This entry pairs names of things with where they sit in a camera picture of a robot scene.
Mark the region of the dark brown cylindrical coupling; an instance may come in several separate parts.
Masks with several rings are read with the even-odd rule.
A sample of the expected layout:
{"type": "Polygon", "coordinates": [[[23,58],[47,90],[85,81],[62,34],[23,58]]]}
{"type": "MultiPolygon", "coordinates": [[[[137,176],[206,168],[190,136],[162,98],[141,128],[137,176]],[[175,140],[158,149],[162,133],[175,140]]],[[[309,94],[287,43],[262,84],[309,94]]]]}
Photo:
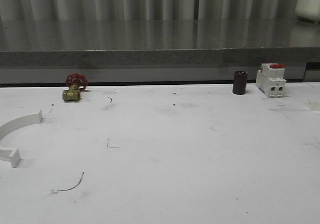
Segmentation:
{"type": "Polygon", "coordinates": [[[233,94],[244,95],[246,92],[248,73],[245,71],[236,71],[233,80],[233,94]]]}

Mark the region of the brass valve red handwheel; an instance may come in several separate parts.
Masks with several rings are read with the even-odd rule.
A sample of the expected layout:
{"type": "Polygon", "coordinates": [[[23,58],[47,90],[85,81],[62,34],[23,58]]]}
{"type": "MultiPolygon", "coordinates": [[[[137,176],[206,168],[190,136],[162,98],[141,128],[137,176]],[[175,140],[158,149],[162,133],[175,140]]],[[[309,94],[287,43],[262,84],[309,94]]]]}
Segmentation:
{"type": "Polygon", "coordinates": [[[84,91],[88,86],[86,77],[78,73],[73,73],[67,76],[65,83],[68,86],[68,90],[63,91],[63,101],[80,101],[80,92],[84,91]]]}

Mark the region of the white container in background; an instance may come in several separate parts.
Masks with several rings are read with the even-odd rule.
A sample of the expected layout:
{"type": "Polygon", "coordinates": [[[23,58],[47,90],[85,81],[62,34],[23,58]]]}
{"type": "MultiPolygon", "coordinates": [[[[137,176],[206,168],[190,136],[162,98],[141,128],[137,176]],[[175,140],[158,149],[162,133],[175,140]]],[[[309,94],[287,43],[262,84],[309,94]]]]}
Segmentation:
{"type": "Polygon", "coordinates": [[[320,0],[297,0],[295,14],[301,19],[320,21],[320,0]]]}

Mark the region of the white circuit breaker red switch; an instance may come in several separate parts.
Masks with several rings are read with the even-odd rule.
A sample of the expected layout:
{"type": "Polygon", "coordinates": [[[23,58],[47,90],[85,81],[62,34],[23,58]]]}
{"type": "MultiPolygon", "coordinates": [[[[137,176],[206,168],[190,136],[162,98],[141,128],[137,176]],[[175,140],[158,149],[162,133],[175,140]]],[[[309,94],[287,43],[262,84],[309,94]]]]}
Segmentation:
{"type": "Polygon", "coordinates": [[[285,65],[280,63],[262,63],[257,71],[256,87],[266,97],[280,98],[284,96],[286,80],[284,79],[285,65]]]}

